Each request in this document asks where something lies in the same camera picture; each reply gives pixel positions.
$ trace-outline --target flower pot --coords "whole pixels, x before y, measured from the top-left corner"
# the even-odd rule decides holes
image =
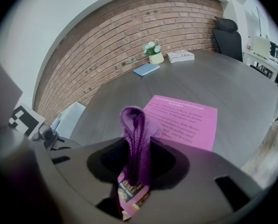
[[[162,53],[155,54],[153,56],[149,56],[150,64],[160,64],[164,62],[164,57]]]

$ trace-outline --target headrest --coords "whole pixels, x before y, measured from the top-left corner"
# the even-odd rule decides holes
[[[217,19],[217,26],[219,30],[224,30],[229,32],[237,31],[238,27],[235,21],[226,18],[220,18],[220,17],[215,17],[215,18]]]

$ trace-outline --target blue notebook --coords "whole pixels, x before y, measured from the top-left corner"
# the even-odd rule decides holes
[[[140,76],[145,76],[146,74],[148,74],[154,70],[157,70],[158,68],[160,68],[159,65],[146,63],[146,64],[140,66],[139,68],[134,69],[133,72]]]

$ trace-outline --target pink sheet with text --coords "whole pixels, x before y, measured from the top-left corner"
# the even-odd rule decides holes
[[[161,138],[212,150],[217,127],[216,108],[155,95],[144,111],[160,124]]]

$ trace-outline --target black office chair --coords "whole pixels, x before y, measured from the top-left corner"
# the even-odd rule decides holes
[[[213,29],[213,34],[220,49],[220,53],[242,62],[242,38],[237,32],[237,24],[230,19],[215,18],[217,19],[217,29]],[[258,67],[254,65],[250,67],[267,76],[267,74]]]

